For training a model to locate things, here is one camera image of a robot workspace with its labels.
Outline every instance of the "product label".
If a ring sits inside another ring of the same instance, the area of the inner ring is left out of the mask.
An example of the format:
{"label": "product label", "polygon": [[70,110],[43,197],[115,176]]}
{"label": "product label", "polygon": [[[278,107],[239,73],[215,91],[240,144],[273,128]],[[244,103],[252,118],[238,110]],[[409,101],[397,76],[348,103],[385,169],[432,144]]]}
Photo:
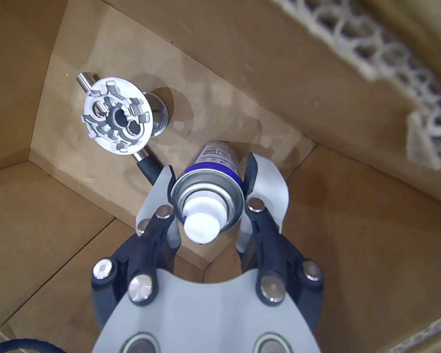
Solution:
{"label": "product label", "polygon": [[237,155],[235,155],[235,151],[231,146],[222,141],[207,143],[192,162],[192,164],[197,163],[222,164],[232,170],[236,175],[239,175]]}

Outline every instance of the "metal screw head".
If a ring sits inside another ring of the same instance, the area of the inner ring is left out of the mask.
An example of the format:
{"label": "metal screw head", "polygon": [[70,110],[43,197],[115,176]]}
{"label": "metal screw head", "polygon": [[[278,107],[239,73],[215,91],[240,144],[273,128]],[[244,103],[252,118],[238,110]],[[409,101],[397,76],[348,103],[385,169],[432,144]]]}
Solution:
{"label": "metal screw head", "polygon": [[263,276],[259,287],[263,296],[271,303],[281,303],[286,297],[286,287],[277,276]]}
{"label": "metal screw head", "polygon": [[260,213],[265,209],[265,204],[260,198],[250,198],[247,202],[247,206],[255,213]]}
{"label": "metal screw head", "polygon": [[138,234],[144,234],[145,228],[147,228],[147,225],[148,225],[149,222],[150,222],[150,218],[145,218],[145,219],[141,220],[141,222],[139,222],[137,224],[137,232],[138,232]]}
{"label": "metal screw head", "polygon": [[160,353],[160,347],[150,334],[138,333],[125,343],[121,353]]}
{"label": "metal screw head", "polygon": [[155,216],[160,219],[167,219],[173,214],[173,207],[170,205],[162,205],[155,212]]}
{"label": "metal screw head", "polygon": [[110,259],[101,259],[93,267],[93,276],[98,280],[102,280],[110,275],[112,269],[113,263]]}
{"label": "metal screw head", "polygon": [[254,353],[292,353],[287,341],[275,333],[266,333],[258,338]]}
{"label": "metal screw head", "polygon": [[313,260],[306,260],[302,263],[302,270],[304,275],[310,281],[319,281],[323,274],[320,266]]}
{"label": "metal screw head", "polygon": [[275,339],[267,339],[261,344],[259,353],[286,353],[286,347]]}
{"label": "metal screw head", "polygon": [[137,275],[129,283],[128,294],[133,302],[146,300],[152,294],[152,291],[152,278],[149,275]]}

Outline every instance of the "white spray nozzle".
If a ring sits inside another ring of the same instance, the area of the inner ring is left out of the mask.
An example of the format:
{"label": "white spray nozzle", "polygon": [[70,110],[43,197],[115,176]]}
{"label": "white spray nozzle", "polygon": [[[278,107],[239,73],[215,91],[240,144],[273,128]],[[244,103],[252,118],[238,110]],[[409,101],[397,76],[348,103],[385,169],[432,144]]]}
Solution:
{"label": "white spray nozzle", "polygon": [[212,191],[198,191],[187,198],[183,216],[187,237],[198,244],[207,244],[226,225],[227,205]]}

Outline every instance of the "black rubber sleeve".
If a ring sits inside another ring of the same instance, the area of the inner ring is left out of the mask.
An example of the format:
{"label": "black rubber sleeve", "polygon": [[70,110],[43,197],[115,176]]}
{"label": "black rubber sleeve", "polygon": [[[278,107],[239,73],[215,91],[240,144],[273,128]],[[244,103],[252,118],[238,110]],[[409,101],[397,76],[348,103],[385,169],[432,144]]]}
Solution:
{"label": "black rubber sleeve", "polygon": [[31,338],[11,339],[0,343],[0,353],[12,352],[17,349],[29,349],[40,353],[65,353],[52,343]]}
{"label": "black rubber sleeve", "polygon": [[142,171],[151,185],[154,185],[155,181],[163,170],[162,164],[153,155],[148,155],[141,161],[138,161],[137,167],[139,167],[139,170]]}

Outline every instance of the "aerosol can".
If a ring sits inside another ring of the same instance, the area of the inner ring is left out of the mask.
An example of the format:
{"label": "aerosol can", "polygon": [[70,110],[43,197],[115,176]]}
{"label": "aerosol can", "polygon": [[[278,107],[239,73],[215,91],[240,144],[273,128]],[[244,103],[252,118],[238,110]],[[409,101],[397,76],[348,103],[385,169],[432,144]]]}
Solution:
{"label": "aerosol can", "polygon": [[207,244],[232,228],[244,209],[233,148],[221,141],[204,145],[176,181],[171,197],[177,218],[193,242]]}

